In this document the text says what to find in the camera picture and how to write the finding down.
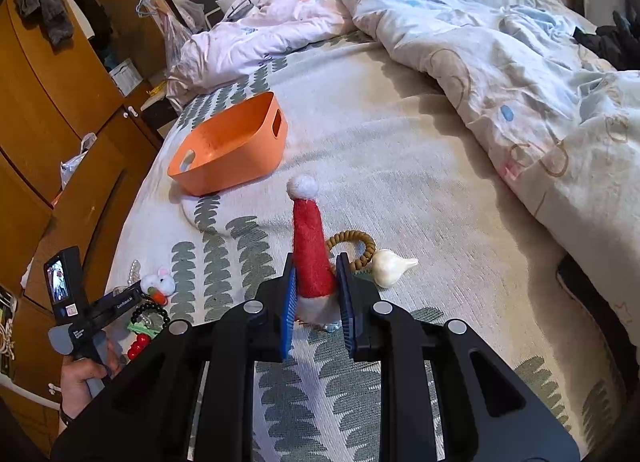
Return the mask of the person's left hand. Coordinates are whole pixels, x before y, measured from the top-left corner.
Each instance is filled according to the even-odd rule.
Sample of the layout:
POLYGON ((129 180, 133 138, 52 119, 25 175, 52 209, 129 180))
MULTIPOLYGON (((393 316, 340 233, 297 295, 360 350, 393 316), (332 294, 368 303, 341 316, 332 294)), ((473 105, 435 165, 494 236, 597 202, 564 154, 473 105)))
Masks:
POLYGON ((106 366, 97 364, 91 359, 82 358, 73 360, 71 356, 64 356, 61 370, 61 409, 66 416, 75 419, 92 401, 91 394, 86 383, 90 378, 112 378, 120 371, 118 352, 111 340, 107 340, 106 366))

